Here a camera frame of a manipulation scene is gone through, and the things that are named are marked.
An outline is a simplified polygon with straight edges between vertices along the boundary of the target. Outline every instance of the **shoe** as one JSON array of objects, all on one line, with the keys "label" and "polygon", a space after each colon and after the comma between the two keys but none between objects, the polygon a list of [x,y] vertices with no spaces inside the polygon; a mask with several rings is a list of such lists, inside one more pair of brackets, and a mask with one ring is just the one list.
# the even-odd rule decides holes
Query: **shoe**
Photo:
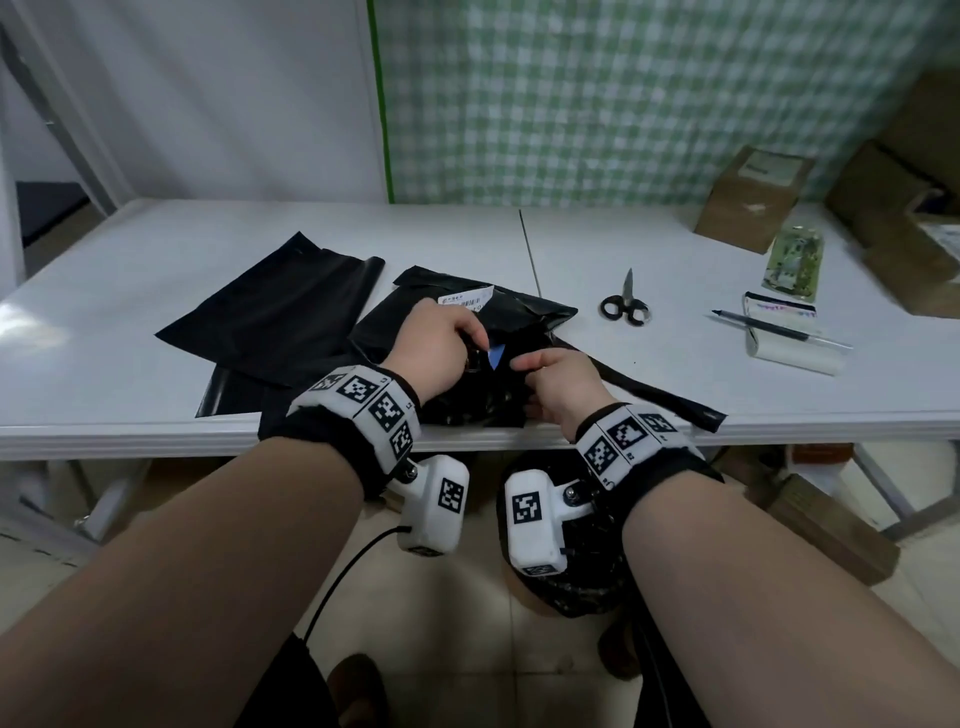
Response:
[{"label": "shoe", "polygon": [[387,728],[390,708],[383,678],[367,655],[350,655],[326,678],[341,726]]},{"label": "shoe", "polygon": [[597,641],[597,654],[609,674],[629,682],[640,676],[640,662],[634,650],[634,628],[629,619],[618,618]]}]

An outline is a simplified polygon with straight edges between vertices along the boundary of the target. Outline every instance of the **white label on box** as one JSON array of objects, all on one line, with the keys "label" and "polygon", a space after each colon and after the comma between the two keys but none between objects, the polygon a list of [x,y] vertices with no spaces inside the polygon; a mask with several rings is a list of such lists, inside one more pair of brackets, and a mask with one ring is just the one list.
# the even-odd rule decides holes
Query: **white label on box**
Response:
[{"label": "white label on box", "polygon": [[789,187],[797,179],[800,168],[804,166],[802,159],[774,155],[770,152],[752,152],[737,174],[758,182],[775,184],[778,187]]},{"label": "white label on box", "polygon": [[472,291],[440,296],[437,299],[437,303],[440,305],[464,305],[473,311],[473,313],[476,313],[487,305],[487,301],[491,298],[493,298],[493,286],[488,285],[486,288],[475,288]]},{"label": "white label on box", "polygon": [[[960,263],[960,225],[940,225],[938,223],[920,223],[921,229],[930,239],[947,251],[948,255]],[[960,283],[960,274],[953,277],[951,283]]]}]

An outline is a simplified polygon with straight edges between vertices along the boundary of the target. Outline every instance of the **scissor handle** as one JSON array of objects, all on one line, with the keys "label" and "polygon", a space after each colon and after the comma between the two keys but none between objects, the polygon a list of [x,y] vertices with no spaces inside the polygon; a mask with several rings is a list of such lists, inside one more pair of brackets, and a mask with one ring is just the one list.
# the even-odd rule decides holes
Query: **scissor handle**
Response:
[{"label": "scissor handle", "polygon": [[630,305],[625,307],[624,312],[627,314],[627,323],[631,326],[641,327],[650,321],[650,309],[640,299],[630,301]]},{"label": "scissor handle", "polygon": [[[614,311],[609,311],[607,309],[608,306],[611,306]],[[600,302],[600,315],[605,319],[610,319],[611,321],[617,321],[621,316],[623,316],[623,312],[626,309],[627,306],[623,303],[623,296],[608,296]]]}]

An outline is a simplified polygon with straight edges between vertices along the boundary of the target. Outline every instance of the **scissor blade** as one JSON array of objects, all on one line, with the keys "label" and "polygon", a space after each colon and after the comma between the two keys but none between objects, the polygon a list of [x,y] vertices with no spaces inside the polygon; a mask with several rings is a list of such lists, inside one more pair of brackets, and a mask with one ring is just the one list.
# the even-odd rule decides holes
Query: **scissor blade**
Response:
[{"label": "scissor blade", "polygon": [[623,280],[623,301],[629,303],[634,299],[634,269],[627,271],[627,277]]}]

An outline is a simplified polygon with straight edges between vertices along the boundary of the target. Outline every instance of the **black pen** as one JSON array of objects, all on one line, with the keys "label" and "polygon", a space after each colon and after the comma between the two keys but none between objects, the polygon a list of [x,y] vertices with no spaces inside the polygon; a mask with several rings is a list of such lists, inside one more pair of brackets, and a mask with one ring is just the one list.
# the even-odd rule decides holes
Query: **black pen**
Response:
[{"label": "black pen", "polygon": [[777,324],[771,324],[768,321],[752,319],[749,316],[741,316],[738,313],[721,311],[716,308],[713,309],[713,313],[722,319],[729,319],[731,321],[739,322],[740,324],[746,324],[750,328],[759,328],[762,331],[770,331],[770,333],[786,336],[788,339],[794,339],[796,341],[808,341],[811,344],[816,344],[821,347],[830,347],[831,349],[837,349],[840,352],[849,352],[853,349],[850,344],[833,341],[833,339],[825,339],[823,336],[817,336],[813,333],[806,333],[805,331],[797,331],[795,328],[778,326]]}]

